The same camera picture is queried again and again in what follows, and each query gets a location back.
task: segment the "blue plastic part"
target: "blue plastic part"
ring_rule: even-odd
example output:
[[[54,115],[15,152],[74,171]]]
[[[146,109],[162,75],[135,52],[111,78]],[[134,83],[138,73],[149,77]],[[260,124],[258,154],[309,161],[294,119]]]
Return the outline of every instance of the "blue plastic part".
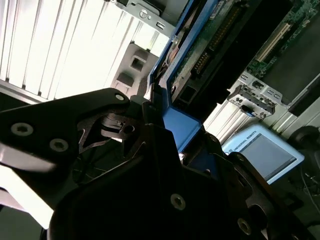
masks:
[[[176,35],[179,28],[181,27],[184,19],[187,16],[187,13],[192,5],[194,0],[190,0],[188,5],[186,6],[175,30],[172,35],[172,38]],[[161,78],[159,85],[163,88],[163,120],[165,128],[170,130],[173,133],[174,140],[176,143],[176,147],[178,152],[182,152],[184,148],[188,145],[188,143],[193,139],[193,137],[200,130],[202,123],[185,114],[183,111],[172,106],[171,101],[171,81],[173,79],[174,74],[176,73],[178,67],[180,66],[182,60],[186,56],[190,47],[196,40],[198,34],[202,30],[203,26],[211,16],[215,5],[218,3],[218,0],[208,0],[202,11],[200,12],[198,18],[196,19],[193,27],[191,28],[188,36],[184,40],[182,46],[180,47],[177,55],[175,56],[173,62]],[[148,76],[148,83],[151,84],[153,82],[153,73],[162,62],[162,59],[167,56],[169,48],[171,47],[172,42],[168,42],[163,53],[152,69],[150,75]]]

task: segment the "circuit board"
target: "circuit board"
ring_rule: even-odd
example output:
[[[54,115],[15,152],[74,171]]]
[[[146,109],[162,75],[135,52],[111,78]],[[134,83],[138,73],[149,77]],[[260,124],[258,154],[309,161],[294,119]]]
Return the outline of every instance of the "circuit board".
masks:
[[[203,30],[199,34],[197,40],[188,51],[186,57],[183,59],[179,69],[176,71],[176,74],[171,82],[172,86],[179,84],[181,78],[185,78],[198,62],[198,59],[202,57],[202,53],[208,46],[208,43],[212,40],[212,37],[218,31],[221,23],[232,8],[234,2],[235,0],[221,0],[216,5],[212,11],[210,19],[203,27]]]
[[[273,64],[301,35],[304,28],[319,13],[320,0],[296,0],[255,58],[247,66],[248,73],[262,80]]]

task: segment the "metal panel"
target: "metal panel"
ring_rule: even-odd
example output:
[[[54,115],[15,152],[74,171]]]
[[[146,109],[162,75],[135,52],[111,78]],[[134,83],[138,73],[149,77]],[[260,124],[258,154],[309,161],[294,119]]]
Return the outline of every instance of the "metal panel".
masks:
[[[104,0],[0,1],[0,79],[43,99],[109,87],[130,42],[168,40]]]
[[[205,129],[215,135],[221,143],[241,129],[252,123],[259,122],[255,117],[246,116],[235,105],[227,100],[216,107],[204,123]],[[318,98],[299,117],[288,112],[283,106],[277,105],[275,113],[264,120],[262,124],[274,130],[287,139],[297,129],[303,126],[320,127],[320,98]]]

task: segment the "bright light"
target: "bright light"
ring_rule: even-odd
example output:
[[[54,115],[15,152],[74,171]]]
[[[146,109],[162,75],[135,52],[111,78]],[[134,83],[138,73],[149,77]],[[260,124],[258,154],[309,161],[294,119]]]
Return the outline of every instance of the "bright light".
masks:
[[[44,229],[54,211],[12,169],[0,165],[0,187],[5,189]]]

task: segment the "blue bracket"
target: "blue bracket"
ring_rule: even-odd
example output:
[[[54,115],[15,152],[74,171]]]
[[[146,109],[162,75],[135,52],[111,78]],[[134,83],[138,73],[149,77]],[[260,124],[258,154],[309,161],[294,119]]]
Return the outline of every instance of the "blue bracket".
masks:
[[[190,10],[192,3],[194,0],[190,0],[187,4],[179,22],[171,39],[179,31],[180,27],[182,26],[185,18],[187,17],[187,13]],[[197,36],[201,32],[202,28],[204,27],[207,20],[210,18],[218,0],[207,0],[203,9],[201,10],[198,18],[196,19],[194,25],[192,26],[189,34],[185,38],[181,48],[179,49],[177,55],[175,56],[173,62],[166,70],[165,74],[161,78],[159,85],[163,88],[163,120],[165,128],[170,130],[173,133],[174,140],[178,152],[181,153],[184,148],[188,145],[188,143],[193,139],[193,137],[197,134],[202,126],[202,122],[199,120],[187,115],[183,111],[175,108],[172,106],[171,101],[171,81],[173,76],[175,75],[178,67],[180,66],[182,60],[185,58],[186,54],[188,53],[190,47],[195,42]],[[161,67],[160,63],[162,60],[167,56],[167,53],[172,45],[172,42],[169,41],[162,52],[161,56],[159,57],[157,63],[151,70],[150,75],[148,76],[148,85],[153,83],[154,79],[154,72],[158,67]]]

